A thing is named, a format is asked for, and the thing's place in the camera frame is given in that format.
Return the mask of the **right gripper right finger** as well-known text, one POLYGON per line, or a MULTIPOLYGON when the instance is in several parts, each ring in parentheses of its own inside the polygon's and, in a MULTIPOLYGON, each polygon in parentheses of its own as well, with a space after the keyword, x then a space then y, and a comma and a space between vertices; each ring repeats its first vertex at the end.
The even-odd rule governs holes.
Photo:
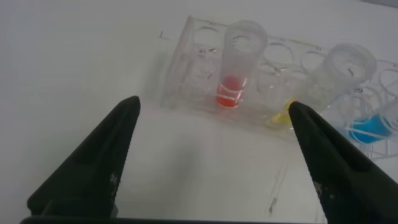
POLYGON ((309 106, 289 116, 328 223, 397 223, 397 183, 309 106))

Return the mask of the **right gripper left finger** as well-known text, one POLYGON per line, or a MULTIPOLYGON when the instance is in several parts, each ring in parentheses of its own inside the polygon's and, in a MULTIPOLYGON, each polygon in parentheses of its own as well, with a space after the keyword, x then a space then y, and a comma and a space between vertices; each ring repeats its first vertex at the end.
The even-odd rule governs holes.
POLYGON ((31 214, 109 218, 140 108, 138 96, 119 102, 29 197, 31 214))

